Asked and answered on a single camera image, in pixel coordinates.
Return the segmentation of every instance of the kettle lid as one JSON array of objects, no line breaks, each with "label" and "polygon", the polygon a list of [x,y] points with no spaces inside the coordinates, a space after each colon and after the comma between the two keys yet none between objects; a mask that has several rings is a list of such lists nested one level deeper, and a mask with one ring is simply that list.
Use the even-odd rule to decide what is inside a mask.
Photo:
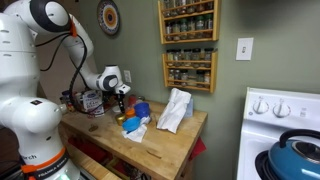
[{"label": "kettle lid", "polygon": [[299,154],[304,159],[320,164],[320,147],[303,141],[295,141],[292,143],[292,148],[294,151]]}]

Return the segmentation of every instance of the decorative plate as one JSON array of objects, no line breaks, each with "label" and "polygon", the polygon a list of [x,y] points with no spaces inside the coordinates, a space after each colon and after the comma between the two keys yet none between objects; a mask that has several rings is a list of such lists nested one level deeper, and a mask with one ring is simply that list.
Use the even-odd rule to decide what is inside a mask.
[{"label": "decorative plate", "polygon": [[108,35],[115,35],[120,27],[120,14],[112,0],[101,0],[98,4],[98,22]]}]

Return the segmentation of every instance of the stove knob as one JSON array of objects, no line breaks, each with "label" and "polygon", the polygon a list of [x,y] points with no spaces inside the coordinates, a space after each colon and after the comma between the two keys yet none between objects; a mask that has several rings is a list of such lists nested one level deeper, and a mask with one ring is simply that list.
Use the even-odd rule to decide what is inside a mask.
[{"label": "stove knob", "polygon": [[257,114],[263,114],[269,110],[269,105],[265,101],[260,100],[253,105],[253,110]]},{"label": "stove knob", "polygon": [[291,112],[290,107],[287,104],[283,103],[283,102],[280,102],[280,104],[276,105],[273,108],[273,113],[278,118],[284,118],[286,116],[289,116],[290,112]]}]

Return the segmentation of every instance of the wall outlet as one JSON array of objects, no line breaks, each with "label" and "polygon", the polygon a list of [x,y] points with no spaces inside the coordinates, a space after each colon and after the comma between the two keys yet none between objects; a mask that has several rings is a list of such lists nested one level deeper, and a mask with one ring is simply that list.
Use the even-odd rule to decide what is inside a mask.
[{"label": "wall outlet", "polygon": [[251,60],[253,38],[239,38],[236,60]]},{"label": "wall outlet", "polygon": [[126,82],[130,82],[131,83],[131,74],[130,74],[130,71],[129,70],[124,70],[123,71],[123,74],[124,74],[124,80]]}]

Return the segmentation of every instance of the wall shelf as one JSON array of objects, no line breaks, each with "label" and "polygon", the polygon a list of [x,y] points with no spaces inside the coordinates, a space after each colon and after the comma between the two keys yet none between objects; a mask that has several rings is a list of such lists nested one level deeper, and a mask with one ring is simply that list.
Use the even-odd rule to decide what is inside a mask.
[{"label": "wall shelf", "polygon": [[[189,6],[196,6],[206,3],[213,3],[213,9],[212,10],[204,10],[202,12],[194,12],[192,14],[183,14],[183,15],[177,15],[174,17],[164,17],[163,13],[166,11],[171,10],[177,10],[181,9],[183,7],[189,7]],[[219,29],[220,29],[220,0],[205,0],[196,2],[193,4],[188,4],[184,6],[178,6],[175,8],[168,8],[164,9],[164,5],[158,1],[158,14],[159,14],[159,26],[160,26],[160,39],[161,44],[172,44],[172,43],[186,43],[186,42],[203,42],[203,41],[217,41],[219,39]],[[206,14],[212,14],[212,21],[213,21],[213,29],[205,29],[205,30],[198,30],[198,31],[187,31],[183,33],[199,33],[199,32],[205,32],[208,34],[209,37],[206,38],[194,38],[194,39],[186,39],[186,40],[167,40],[166,37],[168,36],[176,36],[182,33],[166,33],[166,23],[167,22],[173,22],[178,21],[182,18],[190,18],[190,17],[196,17],[199,15],[206,15]]]},{"label": "wall shelf", "polygon": [[[164,75],[164,84],[165,87],[176,87],[176,88],[184,88],[184,89],[193,89],[193,90],[201,90],[201,91],[207,91],[210,93],[213,93],[215,88],[216,88],[216,77],[217,77],[217,56],[218,52],[213,52],[211,55],[211,61],[205,61],[205,60],[178,60],[178,61],[168,61],[167,59],[167,54],[162,54],[162,64],[163,64],[163,75]],[[179,62],[179,63],[198,63],[198,64],[211,64],[210,68],[206,67],[198,67],[194,68],[193,66],[169,66],[168,63],[174,63],[174,62]],[[210,82],[205,83],[205,82],[192,82],[196,84],[196,86],[182,86],[182,85],[177,85],[174,84],[175,82],[177,83],[191,83],[191,81],[183,81],[183,80],[170,80],[169,79],[169,70],[170,69],[187,69],[190,71],[197,71],[197,70],[204,70],[204,71],[210,71]]]}]

